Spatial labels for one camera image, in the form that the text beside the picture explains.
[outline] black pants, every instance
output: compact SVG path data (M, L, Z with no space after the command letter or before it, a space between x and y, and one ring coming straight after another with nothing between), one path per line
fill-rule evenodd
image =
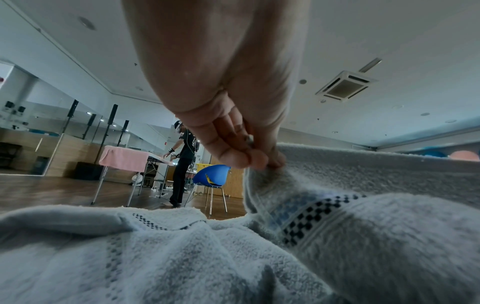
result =
M175 171L173 172L173 194L170 197L170 204L174 207L178 207L182 204L185 187L185 174L192 161L192 159L188 158L179 159Z

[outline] black t-shirt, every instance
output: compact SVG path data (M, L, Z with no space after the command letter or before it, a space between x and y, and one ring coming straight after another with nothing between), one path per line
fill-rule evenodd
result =
M189 131L186 130L181 136L180 139L183 139L183 148L180 152L180 158L188 158L194 159L195 158L195 146L197 143L197 139L195 136Z

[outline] pink object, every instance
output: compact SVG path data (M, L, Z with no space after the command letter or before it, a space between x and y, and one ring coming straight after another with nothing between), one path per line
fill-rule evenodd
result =
M120 170L144 172L149 155L144 151L105 146L98 163Z
M472 151L455 151L450 154L451 159L480 161L480 157Z

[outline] ceiling light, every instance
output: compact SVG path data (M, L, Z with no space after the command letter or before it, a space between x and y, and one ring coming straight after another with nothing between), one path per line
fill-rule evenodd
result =
M86 27L87 29L89 29L91 31L96 31L97 30L95 28L95 25L85 17L80 16L78 18L78 21L80 21L81 25L83 25L84 27Z
M359 70L360 73L366 73L368 72L371 68L373 68L374 66L376 66L377 64L379 64L380 62L382 62L382 60L380 58L375 58L373 59L372 61L370 61L366 66L364 66L363 68L361 68Z

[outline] white ceiling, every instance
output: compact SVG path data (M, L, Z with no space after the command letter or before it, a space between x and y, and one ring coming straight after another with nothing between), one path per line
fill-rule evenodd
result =
M158 102L134 65L119 0L11 1L111 92ZM300 71L307 83L298 85L283 127L383 146L480 126L478 15L476 0L313 0ZM319 103L315 93L333 77L376 57L383 62L366 73L378 80L374 87L348 103Z

